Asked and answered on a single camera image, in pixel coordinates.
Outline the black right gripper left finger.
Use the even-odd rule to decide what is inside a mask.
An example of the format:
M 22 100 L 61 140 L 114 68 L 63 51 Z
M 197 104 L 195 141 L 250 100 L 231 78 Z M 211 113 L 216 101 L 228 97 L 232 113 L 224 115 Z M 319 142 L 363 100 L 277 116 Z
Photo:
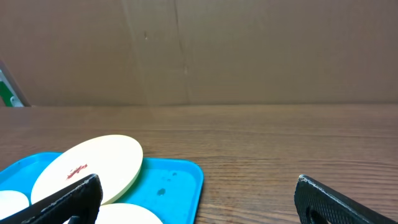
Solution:
M 94 224 L 102 198 L 100 178 L 90 174 L 1 220 L 1 224 Z

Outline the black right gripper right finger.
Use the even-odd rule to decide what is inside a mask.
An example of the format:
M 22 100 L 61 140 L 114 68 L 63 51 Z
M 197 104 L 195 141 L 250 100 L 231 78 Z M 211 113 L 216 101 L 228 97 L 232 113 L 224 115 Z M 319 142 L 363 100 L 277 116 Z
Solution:
M 298 177 L 294 204 L 303 224 L 397 224 L 307 175 Z

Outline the light blue plate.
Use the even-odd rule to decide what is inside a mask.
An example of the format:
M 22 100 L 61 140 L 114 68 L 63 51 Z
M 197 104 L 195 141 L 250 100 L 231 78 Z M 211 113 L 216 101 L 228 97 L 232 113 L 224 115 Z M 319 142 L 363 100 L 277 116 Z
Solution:
M 30 205 L 29 199 L 22 192 L 15 190 L 2 190 L 0 203 L 2 220 Z

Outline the blue plastic tray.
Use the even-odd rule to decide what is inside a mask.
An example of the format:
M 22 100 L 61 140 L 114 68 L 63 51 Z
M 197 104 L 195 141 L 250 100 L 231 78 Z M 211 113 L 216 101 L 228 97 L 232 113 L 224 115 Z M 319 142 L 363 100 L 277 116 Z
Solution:
M 59 152 L 27 156 L 1 171 L 1 190 L 15 190 L 27 197 L 42 171 Z M 204 182 L 194 162 L 145 157 L 138 179 L 117 203 L 139 205 L 162 223 L 194 223 Z

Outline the white plate with pink rim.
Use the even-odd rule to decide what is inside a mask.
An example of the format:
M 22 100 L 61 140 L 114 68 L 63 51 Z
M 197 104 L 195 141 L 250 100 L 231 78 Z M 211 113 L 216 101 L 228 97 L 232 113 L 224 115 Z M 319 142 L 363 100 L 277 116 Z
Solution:
M 163 222 L 144 207 L 130 203 L 112 203 L 100 206 L 95 224 L 163 224 Z

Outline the yellow-green rimmed plate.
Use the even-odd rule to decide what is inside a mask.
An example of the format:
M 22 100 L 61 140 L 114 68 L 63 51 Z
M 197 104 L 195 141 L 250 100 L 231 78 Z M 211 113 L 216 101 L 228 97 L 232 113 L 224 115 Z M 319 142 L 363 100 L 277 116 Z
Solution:
M 96 174 L 103 191 L 101 203 L 113 203 L 133 185 L 143 162 L 142 146 L 134 138 L 112 134 L 84 141 L 52 161 L 39 175 L 31 203 Z

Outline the cardboard back wall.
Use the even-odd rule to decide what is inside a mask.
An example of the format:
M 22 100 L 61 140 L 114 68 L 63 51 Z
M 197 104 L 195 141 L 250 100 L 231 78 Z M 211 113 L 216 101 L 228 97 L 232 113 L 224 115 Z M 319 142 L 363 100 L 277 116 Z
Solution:
M 397 101 L 396 1 L 2 1 L 32 106 Z

